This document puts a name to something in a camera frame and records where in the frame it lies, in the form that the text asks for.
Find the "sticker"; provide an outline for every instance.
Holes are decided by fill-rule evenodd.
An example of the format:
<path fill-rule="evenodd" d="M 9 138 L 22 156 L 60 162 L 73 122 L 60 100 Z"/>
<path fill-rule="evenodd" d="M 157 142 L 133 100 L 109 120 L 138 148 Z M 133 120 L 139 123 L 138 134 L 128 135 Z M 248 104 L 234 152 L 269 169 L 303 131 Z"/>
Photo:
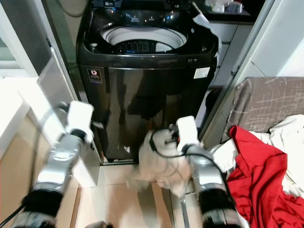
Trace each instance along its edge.
<path fill-rule="evenodd" d="M 198 68 L 195 71 L 194 79 L 207 77 L 210 67 Z"/>
<path fill-rule="evenodd" d="M 88 69 L 87 70 L 90 78 L 90 82 L 93 83 L 102 83 L 101 75 L 99 70 Z"/>

